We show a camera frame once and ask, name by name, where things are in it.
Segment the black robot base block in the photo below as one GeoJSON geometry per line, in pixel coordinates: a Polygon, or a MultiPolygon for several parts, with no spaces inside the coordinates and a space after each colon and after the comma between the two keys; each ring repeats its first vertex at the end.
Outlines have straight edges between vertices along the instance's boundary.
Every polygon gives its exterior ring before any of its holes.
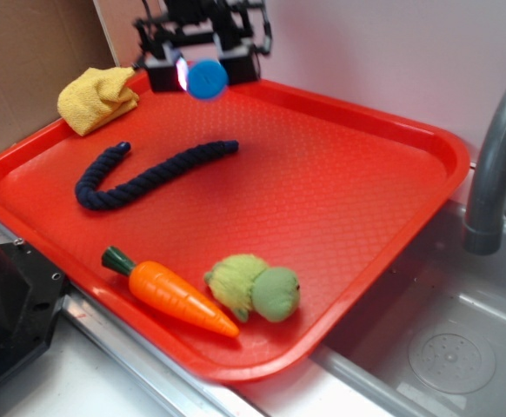
{"type": "Polygon", "coordinates": [[[28,242],[0,243],[0,384],[48,350],[66,287],[28,242]]]}

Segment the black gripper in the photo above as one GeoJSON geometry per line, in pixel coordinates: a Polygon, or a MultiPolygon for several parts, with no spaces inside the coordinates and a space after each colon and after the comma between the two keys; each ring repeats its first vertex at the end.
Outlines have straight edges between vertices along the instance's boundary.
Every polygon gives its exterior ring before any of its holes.
{"type": "Polygon", "coordinates": [[[257,54],[272,50],[272,31],[264,1],[166,1],[165,10],[134,21],[144,68],[154,92],[188,88],[189,65],[182,48],[214,44],[229,85],[261,79],[257,54]]]}

